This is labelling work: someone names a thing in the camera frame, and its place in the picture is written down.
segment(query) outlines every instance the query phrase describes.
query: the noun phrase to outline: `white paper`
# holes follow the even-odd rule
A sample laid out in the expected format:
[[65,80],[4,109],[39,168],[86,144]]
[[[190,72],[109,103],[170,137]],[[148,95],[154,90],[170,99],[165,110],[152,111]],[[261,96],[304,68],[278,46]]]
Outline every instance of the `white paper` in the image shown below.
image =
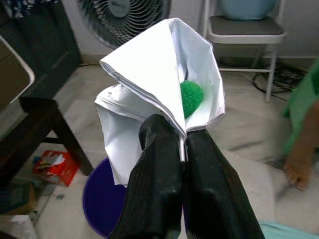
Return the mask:
[[[147,117],[162,114],[175,128],[183,161],[187,131],[203,129],[225,113],[212,46],[178,18],[154,25],[100,63],[120,83],[95,101],[115,184],[128,182],[141,153],[138,131]],[[201,105],[186,120],[180,93],[185,77],[204,93]]]

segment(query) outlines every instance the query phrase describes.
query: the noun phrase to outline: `chair seat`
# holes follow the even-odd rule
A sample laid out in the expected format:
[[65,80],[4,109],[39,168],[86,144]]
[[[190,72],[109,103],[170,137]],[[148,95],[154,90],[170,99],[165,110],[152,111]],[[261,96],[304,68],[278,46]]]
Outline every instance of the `chair seat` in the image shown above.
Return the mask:
[[285,35],[284,30],[270,17],[236,21],[212,16],[207,32],[208,40],[221,44],[277,44]]

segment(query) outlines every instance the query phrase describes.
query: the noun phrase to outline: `green pom-pom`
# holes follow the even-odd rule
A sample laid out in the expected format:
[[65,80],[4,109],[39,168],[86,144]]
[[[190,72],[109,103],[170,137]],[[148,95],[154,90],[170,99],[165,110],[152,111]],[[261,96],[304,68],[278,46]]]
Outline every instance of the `green pom-pom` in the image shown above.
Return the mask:
[[183,81],[180,84],[181,98],[185,119],[199,107],[203,100],[203,89],[193,81]]

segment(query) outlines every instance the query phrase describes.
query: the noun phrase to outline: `black cabinet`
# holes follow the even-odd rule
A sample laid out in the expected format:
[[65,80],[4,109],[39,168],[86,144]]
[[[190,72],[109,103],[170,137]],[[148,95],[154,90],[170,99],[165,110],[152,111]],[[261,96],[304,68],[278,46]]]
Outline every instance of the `black cabinet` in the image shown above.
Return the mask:
[[81,63],[61,2],[38,7],[19,19],[9,19],[1,6],[0,34],[35,73],[35,82],[24,95],[52,98]]

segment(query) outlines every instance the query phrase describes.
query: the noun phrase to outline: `blue bowl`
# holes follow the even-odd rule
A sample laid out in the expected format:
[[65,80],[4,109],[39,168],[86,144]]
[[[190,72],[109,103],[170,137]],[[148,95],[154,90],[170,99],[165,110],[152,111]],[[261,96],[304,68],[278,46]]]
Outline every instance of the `blue bowl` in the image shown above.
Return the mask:
[[231,20],[260,20],[274,8],[276,0],[220,0],[225,17]]
[[89,176],[83,192],[83,210],[89,225],[107,238],[113,230],[124,205],[126,188],[114,185],[108,158]]

